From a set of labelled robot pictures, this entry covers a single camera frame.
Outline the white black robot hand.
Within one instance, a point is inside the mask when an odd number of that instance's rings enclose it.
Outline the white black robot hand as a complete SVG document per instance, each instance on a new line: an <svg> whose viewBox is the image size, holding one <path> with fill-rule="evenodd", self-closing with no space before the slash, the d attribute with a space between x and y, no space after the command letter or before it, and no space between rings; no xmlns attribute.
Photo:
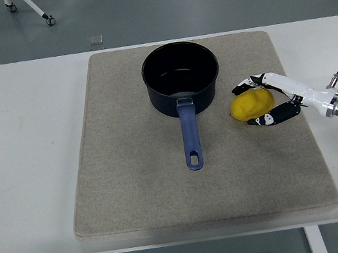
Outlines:
<svg viewBox="0 0 338 253"><path fill-rule="evenodd" d="M332 117L337 111L338 91L336 88L314 89L289 77L267 72L248 77L239 83L232 93L238 96L253 88L276 90L289 100L262 116L252 117L248 121L249 125L278 125L298 115L303 106L316 109L324 117Z"/></svg>

